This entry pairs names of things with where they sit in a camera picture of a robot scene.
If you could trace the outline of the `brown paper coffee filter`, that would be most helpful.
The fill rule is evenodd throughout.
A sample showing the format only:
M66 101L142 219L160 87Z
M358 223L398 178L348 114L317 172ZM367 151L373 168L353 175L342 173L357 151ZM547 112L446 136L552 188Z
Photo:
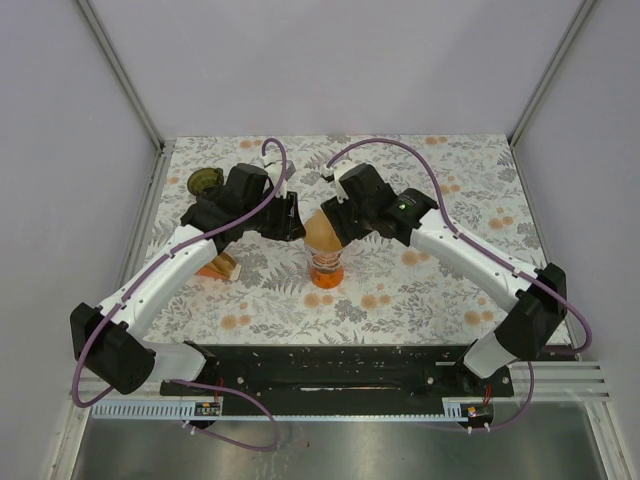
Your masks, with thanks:
M335 253L343 249L331 223L321 209L318 209L305 222L304 228L306 231L304 243L310 248L323 253Z

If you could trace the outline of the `clear glass dripper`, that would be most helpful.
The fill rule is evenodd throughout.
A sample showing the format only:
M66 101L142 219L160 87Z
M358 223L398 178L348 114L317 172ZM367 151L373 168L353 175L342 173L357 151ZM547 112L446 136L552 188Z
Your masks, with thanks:
M341 254L341 250L324 252L313 249L311 253L311 265L320 272L333 273L342 268Z

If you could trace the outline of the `paper filter holder box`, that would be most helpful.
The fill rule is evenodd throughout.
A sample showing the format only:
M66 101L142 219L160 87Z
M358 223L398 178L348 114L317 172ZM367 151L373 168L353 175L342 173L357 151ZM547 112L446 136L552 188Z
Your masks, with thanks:
M216 256L211 262L205 264L196 272L198 276L224 281L236 281L240 273L241 265L227 253Z

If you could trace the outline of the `orange glass carafe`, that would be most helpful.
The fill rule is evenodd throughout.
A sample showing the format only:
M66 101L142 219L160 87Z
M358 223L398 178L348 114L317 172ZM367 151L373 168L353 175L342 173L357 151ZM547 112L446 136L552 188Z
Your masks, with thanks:
M344 279L344 267L340 260L321 262L319 258L313 258L310 276L312 283L319 288L336 288Z

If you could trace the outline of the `dark green round lid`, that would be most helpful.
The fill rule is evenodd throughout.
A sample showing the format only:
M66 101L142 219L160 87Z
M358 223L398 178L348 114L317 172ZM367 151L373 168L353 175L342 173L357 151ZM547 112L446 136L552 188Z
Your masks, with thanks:
M194 171L187 180L187 190L193 196L221 186L224 183L224 172L218 167L202 168Z

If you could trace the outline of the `dark green glass server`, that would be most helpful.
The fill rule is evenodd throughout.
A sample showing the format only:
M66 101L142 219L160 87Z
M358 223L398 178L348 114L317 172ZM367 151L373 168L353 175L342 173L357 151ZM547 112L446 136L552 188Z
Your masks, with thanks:
M215 199L217 199L223 193L224 193L224 187L223 186L215 186L215 187L206 189L201 194L201 197L203 199L205 199L205 200L208 200L208 201L214 201Z

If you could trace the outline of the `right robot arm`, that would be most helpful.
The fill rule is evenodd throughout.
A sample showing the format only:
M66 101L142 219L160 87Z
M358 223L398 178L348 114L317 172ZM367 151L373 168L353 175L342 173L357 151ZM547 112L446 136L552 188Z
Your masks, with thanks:
M335 195L321 209L342 245L373 232L396 240L449 264L505 312L460 359L454 374L462 393L478 395L500 368L538 358L567 314L559 300L566 293L561 268L537 268L447 225L434 199L414 188L395 192L370 164L325 167L322 177L333 183Z

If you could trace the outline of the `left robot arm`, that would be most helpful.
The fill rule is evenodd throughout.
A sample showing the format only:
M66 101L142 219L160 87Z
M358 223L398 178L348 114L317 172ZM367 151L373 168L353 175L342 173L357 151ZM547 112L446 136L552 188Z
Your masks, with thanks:
M149 263L98 306L79 304L70 323L78 363L111 390L130 394L147 381L182 380L205 395L217 382L208 355L192 342L145 341L154 319L201 268L244 233L277 241L304 236L297 195L286 187L287 168L240 163L221 186L196 197Z

